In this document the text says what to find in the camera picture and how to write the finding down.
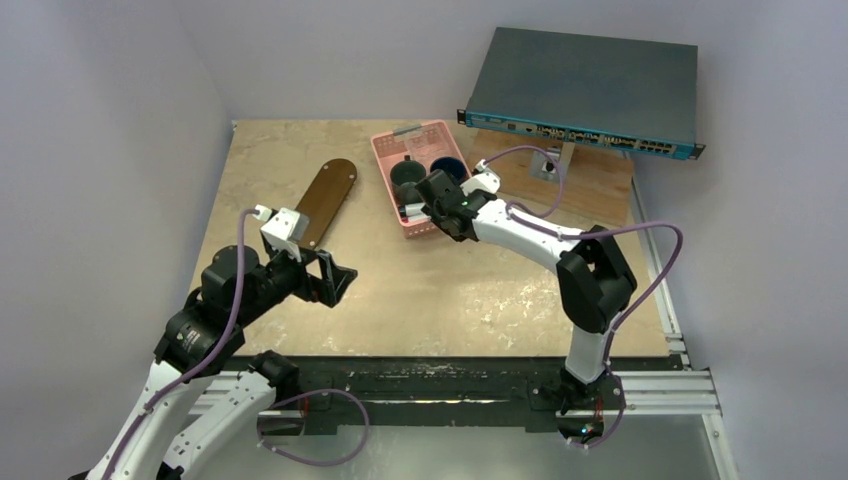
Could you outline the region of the pink plastic basket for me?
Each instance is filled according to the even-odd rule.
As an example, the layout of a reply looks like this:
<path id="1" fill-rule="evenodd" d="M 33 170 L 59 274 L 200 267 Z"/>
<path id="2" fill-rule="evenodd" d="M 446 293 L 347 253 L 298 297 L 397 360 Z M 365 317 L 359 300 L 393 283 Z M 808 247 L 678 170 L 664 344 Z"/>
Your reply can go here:
<path id="1" fill-rule="evenodd" d="M 439 157 L 452 156 L 462 160 L 470 172 L 465 159 L 455 141 L 447 123 L 443 120 L 431 120 L 420 123 L 422 128 L 403 136 L 393 136 L 392 131 L 373 135 L 370 145 L 375 156 L 378 171 L 381 174 L 386 190 L 386 196 L 393 207 L 396 223 L 401 228 L 406 239 L 412 239 L 421 235 L 429 234 L 436 227 L 426 218 L 415 222 L 402 222 L 398 213 L 398 207 L 402 206 L 393 198 L 390 169 L 402 161 L 405 155 L 410 155 L 413 160 L 423 164 L 427 168 Z"/>

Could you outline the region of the oval wooden tray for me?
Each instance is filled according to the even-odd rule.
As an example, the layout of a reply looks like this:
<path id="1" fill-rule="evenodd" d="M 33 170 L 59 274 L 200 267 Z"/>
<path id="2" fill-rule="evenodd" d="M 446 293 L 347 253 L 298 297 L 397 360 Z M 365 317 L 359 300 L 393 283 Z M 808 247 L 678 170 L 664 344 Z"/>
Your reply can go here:
<path id="1" fill-rule="evenodd" d="M 307 219 L 300 247 L 316 249 L 320 245 L 357 177 L 357 167 L 348 159 L 335 158 L 322 165 L 295 207 Z"/>

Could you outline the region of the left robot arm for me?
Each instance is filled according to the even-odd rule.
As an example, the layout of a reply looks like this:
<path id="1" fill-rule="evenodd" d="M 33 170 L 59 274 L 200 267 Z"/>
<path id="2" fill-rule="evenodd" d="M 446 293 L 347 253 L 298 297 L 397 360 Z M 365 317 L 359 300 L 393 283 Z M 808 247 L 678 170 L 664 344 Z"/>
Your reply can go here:
<path id="1" fill-rule="evenodd" d="M 300 371 L 268 350 L 196 420 L 196 401 L 245 342 L 244 330 L 288 298 L 336 306 L 357 278 L 324 250 L 265 248 L 266 264 L 244 244 L 219 250 L 201 284 L 167 322 L 136 405 L 106 454 L 82 479 L 196 479 L 233 435 L 268 408 L 300 399 Z"/>

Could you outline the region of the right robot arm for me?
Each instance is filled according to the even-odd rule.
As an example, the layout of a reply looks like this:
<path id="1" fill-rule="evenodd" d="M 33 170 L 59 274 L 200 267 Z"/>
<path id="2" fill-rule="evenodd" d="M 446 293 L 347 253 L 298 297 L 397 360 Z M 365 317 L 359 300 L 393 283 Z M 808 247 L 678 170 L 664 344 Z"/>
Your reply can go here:
<path id="1" fill-rule="evenodd" d="M 557 278 L 561 305 L 572 322 L 569 352 L 552 395 L 560 411 L 601 404 L 614 323 L 627 309 L 637 281 L 606 229 L 566 228 L 522 212 L 499 198 L 494 174 L 464 184 L 437 171 L 415 186 L 431 222 L 457 242 L 503 247 Z"/>

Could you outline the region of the dark blue mug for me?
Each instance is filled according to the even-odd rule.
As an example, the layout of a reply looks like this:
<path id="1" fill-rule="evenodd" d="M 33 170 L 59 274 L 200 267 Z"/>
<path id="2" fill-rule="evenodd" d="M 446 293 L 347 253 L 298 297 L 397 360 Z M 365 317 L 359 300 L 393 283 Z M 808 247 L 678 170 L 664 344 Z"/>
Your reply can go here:
<path id="1" fill-rule="evenodd" d="M 443 156 L 434 160 L 429 167 L 429 172 L 435 173 L 437 171 L 442 171 L 449 175 L 458 184 L 463 183 L 468 178 L 468 170 L 465 163 L 452 156 Z"/>

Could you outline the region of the dark green mug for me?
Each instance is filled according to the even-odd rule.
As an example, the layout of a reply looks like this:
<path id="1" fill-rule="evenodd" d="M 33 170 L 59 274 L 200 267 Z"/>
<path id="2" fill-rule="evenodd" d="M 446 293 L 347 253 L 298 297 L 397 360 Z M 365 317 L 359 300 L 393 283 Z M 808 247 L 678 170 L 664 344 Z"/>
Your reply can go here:
<path id="1" fill-rule="evenodd" d="M 421 201 L 415 186 L 427 176 L 427 168 L 423 164 L 405 155 L 402 161 L 390 169 L 389 174 L 392 195 L 399 205 Z"/>

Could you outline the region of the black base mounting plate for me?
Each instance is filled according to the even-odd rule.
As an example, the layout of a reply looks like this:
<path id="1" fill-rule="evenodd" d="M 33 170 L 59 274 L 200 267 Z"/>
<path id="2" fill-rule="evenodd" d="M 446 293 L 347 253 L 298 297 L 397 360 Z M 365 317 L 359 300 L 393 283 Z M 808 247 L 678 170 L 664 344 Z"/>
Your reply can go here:
<path id="1" fill-rule="evenodd" d="M 300 391 L 314 397 L 277 407 L 265 426 L 304 416 L 307 435 L 342 426 L 518 427 L 528 433 L 600 435 L 624 408 L 619 380 L 607 375 L 601 404 L 560 411 L 560 357 L 294 356 Z"/>

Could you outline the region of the wooden base board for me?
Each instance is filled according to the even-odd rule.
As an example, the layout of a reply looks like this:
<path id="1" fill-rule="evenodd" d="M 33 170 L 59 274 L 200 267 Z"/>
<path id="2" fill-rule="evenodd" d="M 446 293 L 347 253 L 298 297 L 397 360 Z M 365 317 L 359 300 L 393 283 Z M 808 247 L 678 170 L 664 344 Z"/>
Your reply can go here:
<path id="1" fill-rule="evenodd" d="M 465 159 L 474 166 L 482 159 L 520 145 L 555 152 L 565 149 L 570 159 L 562 162 L 563 195 L 557 197 L 556 172 L 546 170 L 537 152 L 521 150 L 500 157 L 492 164 L 492 170 L 501 178 L 501 196 L 523 201 L 538 213 L 556 203 L 562 212 L 607 226 L 620 227 L 632 220 L 633 162 L 611 149 L 479 130 L 465 152 Z"/>

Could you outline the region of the metal stand bracket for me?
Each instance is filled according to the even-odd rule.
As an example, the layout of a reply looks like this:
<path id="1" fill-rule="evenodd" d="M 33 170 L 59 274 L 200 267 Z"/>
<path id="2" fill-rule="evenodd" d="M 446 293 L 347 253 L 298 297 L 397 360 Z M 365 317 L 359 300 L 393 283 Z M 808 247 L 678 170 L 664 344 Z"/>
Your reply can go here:
<path id="1" fill-rule="evenodd" d="M 528 167 L 532 178 L 557 183 L 564 181 L 571 163 L 576 145 L 566 142 L 545 148 L 545 153 L 533 151 Z"/>

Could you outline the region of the blue network switch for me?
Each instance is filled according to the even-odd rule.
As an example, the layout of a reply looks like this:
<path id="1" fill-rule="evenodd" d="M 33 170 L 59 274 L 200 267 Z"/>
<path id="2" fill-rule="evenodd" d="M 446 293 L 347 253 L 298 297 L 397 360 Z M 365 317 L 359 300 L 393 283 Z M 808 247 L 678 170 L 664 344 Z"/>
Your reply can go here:
<path id="1" fill-rule="evenodd" d="M 696 160 L 695 45 L 499 27 L 458 123 Z"/>

